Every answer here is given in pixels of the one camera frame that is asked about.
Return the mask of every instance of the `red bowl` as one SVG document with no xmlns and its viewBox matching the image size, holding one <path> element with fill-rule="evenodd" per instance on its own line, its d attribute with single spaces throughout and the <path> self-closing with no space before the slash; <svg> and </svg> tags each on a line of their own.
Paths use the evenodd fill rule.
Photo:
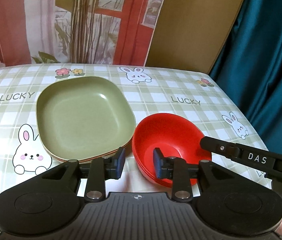
<svg viewBox="0 0 282 240">
<path fill-rule="evenodd" d="M 187 163 L 211 161 L 211 152 L 200 147 L 203 137 L 204 134 L 192 122 L 179 115 L 152 114 L 138 124 L 132 138 L 132 151 L 139 168 L 157 180 L 153 165 L 154 148 L 160 148 L 165 157 L 180 157 Z M 163 179 L 162 183 L 172 187 L 169 179 Z M 195 185 L 196 179 L 192 179 L 191 184 Z"/>
<path fill-rule="evenodd" d="M 162 179 L 153 178 L 150 174 L 148 174 L 145 170 L 143 170 L 139 165 L 138 165 L 138 167 L 139 167 L 139 170 L 140 170 L 141 174 L 143 175 L 143 177 L 145 177 L 151 183 L 161 185 L 161 186 L 165 186 L 165 187 L 170 187 L 170 185 L 167 184 L 167 183 L 164 183 Z"/>
</svg>

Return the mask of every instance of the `teal curtain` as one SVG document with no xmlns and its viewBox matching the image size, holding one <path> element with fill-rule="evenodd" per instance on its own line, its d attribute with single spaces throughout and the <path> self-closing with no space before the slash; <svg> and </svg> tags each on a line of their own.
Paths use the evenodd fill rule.
<svg viewBox="0 0 282 240">
<path fill-rule="evenodd" d="M 282 154 L 282 0 L 244 0 L 210 76 Z"/>
</svg>

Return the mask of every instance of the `green square plate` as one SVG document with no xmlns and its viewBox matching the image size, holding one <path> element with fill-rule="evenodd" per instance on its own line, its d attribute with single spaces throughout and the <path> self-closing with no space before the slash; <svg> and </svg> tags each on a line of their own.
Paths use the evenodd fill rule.
<svg viewBox="0 0 282 240">
<path fill-rule="evenodd" d="M 114 153 L 131 140 L 136 120 L 120 89 L 101 77 L 53 83 L 36 103 L 46 151 L 60 161 L 86 162 Z"/>
</svg>

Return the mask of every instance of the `checkered tablecloth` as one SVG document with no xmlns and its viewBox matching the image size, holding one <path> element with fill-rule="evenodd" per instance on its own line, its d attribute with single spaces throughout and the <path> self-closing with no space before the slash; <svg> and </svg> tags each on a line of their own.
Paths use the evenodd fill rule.
<svg viewBox="0 0 282 240">
<path fill-rule="evenodd" d="M 208 75 L 162 68 L 123 69 L 108 65 L 15 66 L 0 69 L 0 192 L 35 176 L 34 172 L 16 174 L 12 159 L 20 146 L 18 133 L 22 125 L 31 126 L 34 138 L 37 136 L 35 105 L 40 92 L 54 82 L 81 76 L 100 76 L 115 83 L 128 100 L 137 123 L 150 114 L 173 113 L 193 122 L 207 136 L 266 150 L 248 120 Z M 248 135 L 240 137 L 224 120 L 223 115 L 231 118 L 230 112 L 243 124 Z M 43 151 L 39 137 L 36 140 L 36 150 Z M 259 171 L 215 154 L 213 161 L 271 187 L 270 181 Z M 51 167 L 57 164 L 54 160 Z M 79 195 L 83 195 L 84 182 Z M 132 153 L 126 159 L 122 178 L 108 180 L 106 187 L 107 192 L 170 192 L 170 189 L 156 186 L 141 175 Z M 199 194 L 197 186 L 193 187 L 193 193 Z"/>
</svg>

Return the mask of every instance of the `metal screw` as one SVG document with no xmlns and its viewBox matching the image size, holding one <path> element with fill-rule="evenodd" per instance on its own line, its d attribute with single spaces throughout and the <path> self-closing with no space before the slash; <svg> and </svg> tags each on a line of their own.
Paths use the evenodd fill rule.
<svg viewBox="0 0 282 240">
<path fill-rule="evenodd" d="M 185 198 L 189 198 L 190 197 L 190 193 L 187 192 L 187 191 L 184 191 L 184 190 L 177 191 L 174 195 L 177 198 L 180 198 L 180 199 L 185 199 Z"/>
<path fill-rule="evenodd" d="M 91 199 L 99 199 L 99 198 L 102 197 L 102 193 L 100 191 L 96 191 L 96 190 L 89 191 L 87 193 L 87 197 L 91 198 Z"/>
</svg>

